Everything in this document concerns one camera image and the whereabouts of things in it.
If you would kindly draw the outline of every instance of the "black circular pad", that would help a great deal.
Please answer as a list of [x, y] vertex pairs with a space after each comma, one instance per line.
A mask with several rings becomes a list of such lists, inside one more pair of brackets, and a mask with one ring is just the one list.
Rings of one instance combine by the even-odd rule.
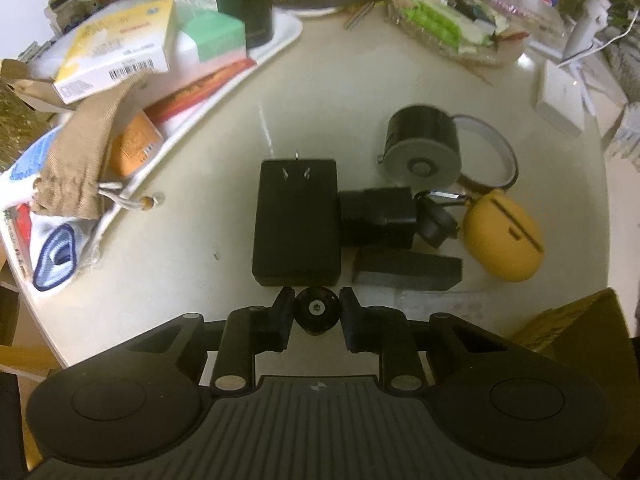
[[546, 381], [519, 377], [496, 384], [491, 390], [491, 402], [507, 416], [543, 420], [562, 410], [564, 395]]
[[584, 456], [607, 425], [597, 384], [527, 351], [495, 351], [430, 388], [433, 414], [453, 440], [509, 465], [550, 466]]
[[293, 316], [310, 335], [320, 335], [340, 319], [338, 297], [324, 286], [310, 286], [296, 296]]
[[95, 381], [76, 391], [71, 403], [85, 418], [119, 420], [142, 408], [145, 398], [145, 389], [133, 381]]
[[200, 416], [202, 398], [196, 384], [165, 363], [151, 352], [128, 352], [118, 361], [97, 356], [43, 382], [27, 408], [43, 455], [130, 463], [184, 438]]

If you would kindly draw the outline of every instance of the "beige table surface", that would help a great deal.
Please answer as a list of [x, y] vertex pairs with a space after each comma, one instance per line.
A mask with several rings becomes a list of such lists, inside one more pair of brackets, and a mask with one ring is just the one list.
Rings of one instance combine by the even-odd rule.
[[[546, 258], [535, 277], [488, 276], [459, 240], [440, 252], [464, 259], [450, 293], [356, 286], [362, 304], [402, 308], [414, 319], [449, 311], [509, 335], [546, 308], [607, 286], [609, 218], [600, 136], [593, 120], [579, 137], [532, 108], [541, 59], [471, 73], [431, 54], [375, 9], [352, 32], [343, 16], [308, 20], [300, 39], [244, 82], [194, 128], [146, 181], [166, 201], [119, 217], [102, 257], [52, 298], [27, 297], [53, 349], [74, 364], [185, 312], [224, 319], [270, 305], [276, 288], [252, 277], [260, 163], [269, 157], [334, 158], [343, 190], [388, 186], [376, 165], [386, 123], [399, 108], [432, 104], [481, 118], [511, 142], [520, 179], [509, 195], [539, 223]], [[415, 247], [425, 250], [421, 242]], [[353, 251], [344, 251], [350, 284]], [[349, 354], [339, 325], [317, 338], [294, 326], [289, 349], [264, 354], [257, 370], [283, 374], [370, 373], [372, 355]]]

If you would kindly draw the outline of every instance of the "tape roll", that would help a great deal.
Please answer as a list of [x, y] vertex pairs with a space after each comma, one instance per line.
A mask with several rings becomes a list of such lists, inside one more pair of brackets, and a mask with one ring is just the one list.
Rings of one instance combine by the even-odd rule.
[[465, 189], [480, 194], [490, 193], [493, 189], [507, 191], [511, 188], [516, 183], [520, 170], [518, 168], [518, 158], [509, 141], [490, 124], [475, 117], [457, 115], [453, 117], [453, 121], [456, 124], [456, 130], [462, 132], [463, 139], [465, 139], [465, 133], [467, 132], [484, 139], [500, 157], [508, 172], [503, 180], [480, 182], [477, 178], [473, 178], [468, 174], [468, 170], [465, 170], [460, 173], [458, 183]]
[[399, 186], [446, 189], [462, 168], [456, 124], [438, 108], [403, 108], [389, 120], [385, 151], [378, 160]]

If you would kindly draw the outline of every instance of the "barcode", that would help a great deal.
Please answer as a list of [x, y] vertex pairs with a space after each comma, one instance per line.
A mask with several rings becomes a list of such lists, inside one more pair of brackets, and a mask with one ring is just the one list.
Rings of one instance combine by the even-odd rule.
[[116, 81], [117, 79], [123, 79], [133, 73], [140, 72], [141, 70], [153, 70], [154, 62], [151, 59], [147, 59], [146, 61], [140, 61], [139, 63], [132, 63], [130, 65], [123, 66], [122, 68], [115, 68], [114, 70], [109, 70], [109, 75], [111, 76], [112, 81]]
[[151, 153], [151, 152], [154, 150], [154, 146], [155, 146], [155, 145], [156, 145], [156, 144], [155, 144], [154, 142], [150, 142], [150, 143], [146, 146], [146, 148], [144, 148], [144, 149], [142, 150], [142, 152], [145, 154], [145, 160], [146, 160], [146, 158], [149, 156], [149, 153]]

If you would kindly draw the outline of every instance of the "metal screw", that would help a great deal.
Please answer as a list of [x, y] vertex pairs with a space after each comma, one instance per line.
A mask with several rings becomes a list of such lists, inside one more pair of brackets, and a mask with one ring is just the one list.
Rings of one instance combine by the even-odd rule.
[[324, 303], [320, 300], [314, 300], [309, 303], [309, 312], [314, 316], [322, 316], [322, 314], [324, 314], [324, 309]]

